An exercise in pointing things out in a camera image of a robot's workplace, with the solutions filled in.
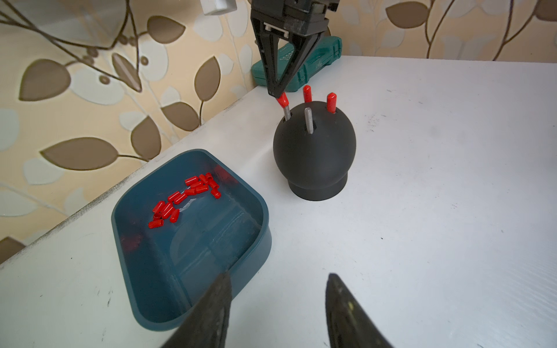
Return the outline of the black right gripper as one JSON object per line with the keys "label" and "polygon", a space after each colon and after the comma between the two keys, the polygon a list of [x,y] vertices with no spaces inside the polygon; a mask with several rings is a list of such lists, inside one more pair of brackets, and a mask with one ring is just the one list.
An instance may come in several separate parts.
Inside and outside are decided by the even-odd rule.
{"label": "black right gripper", "polygon": [[[265,72],[268,93],[280,97],[309,58],[326,31],[326,13],[336,12],[336,1],[251,1],[251,20]],[[278,73],[278,41],[294,48],[282,74]]]}

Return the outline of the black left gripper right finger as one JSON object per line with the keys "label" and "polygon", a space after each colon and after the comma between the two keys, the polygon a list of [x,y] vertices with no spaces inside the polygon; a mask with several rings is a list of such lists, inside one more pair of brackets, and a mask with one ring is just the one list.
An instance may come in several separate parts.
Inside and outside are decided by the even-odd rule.
{"label": "black left gripper right finger", "polygon": [[325,307],[330,347],[393,348],[335,273],[326,284]]}

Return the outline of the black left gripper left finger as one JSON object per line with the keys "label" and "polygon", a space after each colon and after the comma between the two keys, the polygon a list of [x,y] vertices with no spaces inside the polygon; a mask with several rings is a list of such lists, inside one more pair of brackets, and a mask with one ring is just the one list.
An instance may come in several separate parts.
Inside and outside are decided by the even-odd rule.
{"label": "black left gripper left finger", "polygon": [[221,273],[162,347],[225,347],[232,302],[232,282]]}

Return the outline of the red screw protection sleeve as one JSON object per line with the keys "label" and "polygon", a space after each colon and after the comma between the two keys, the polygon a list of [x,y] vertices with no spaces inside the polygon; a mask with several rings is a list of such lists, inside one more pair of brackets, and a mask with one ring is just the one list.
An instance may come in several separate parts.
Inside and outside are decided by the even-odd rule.
{"label": "red screw protection sleeve", "polygon": [[304,103],[310,103],[313,101],[312,88],[309,85],[303,87],[303,99]]}

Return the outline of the red sleeve on screw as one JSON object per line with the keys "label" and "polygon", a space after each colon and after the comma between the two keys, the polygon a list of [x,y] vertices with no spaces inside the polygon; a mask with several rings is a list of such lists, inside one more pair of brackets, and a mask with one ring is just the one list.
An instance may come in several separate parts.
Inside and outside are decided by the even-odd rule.
{"label": "red sleeve on screw", "polygon": [[326,108],[329,113],[335,114],[337,111],[337,95],[332,92],[326,99]]}

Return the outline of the black dome screw fixture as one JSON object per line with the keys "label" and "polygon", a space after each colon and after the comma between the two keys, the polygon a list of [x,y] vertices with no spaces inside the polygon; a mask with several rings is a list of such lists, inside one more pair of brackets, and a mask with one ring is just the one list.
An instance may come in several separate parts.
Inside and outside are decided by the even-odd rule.
{"label": "black dome screw fixture", "polygon": [[324,101],[301,103],[281,120],[274,134],[274,159],[291,191],[308,201],[328,200],[348,182],[356,153],[350,119]]}

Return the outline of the dark teal plastic tray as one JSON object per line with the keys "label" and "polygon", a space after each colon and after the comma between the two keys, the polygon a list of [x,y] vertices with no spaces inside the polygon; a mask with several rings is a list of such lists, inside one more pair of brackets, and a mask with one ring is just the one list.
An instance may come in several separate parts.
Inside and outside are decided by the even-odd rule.
{"label": "dark teal plastic tray", "polygon": [[[211,175],[220,197],[188,197],[176,206],[176,222],[149,227],[155,207],[197,175]],[[133,316],[152,331],[180,326],[221,273],[240,293],[271,251],[265,200],[204,149],[175,156],[132,186],[116,204],[112,226]]]}

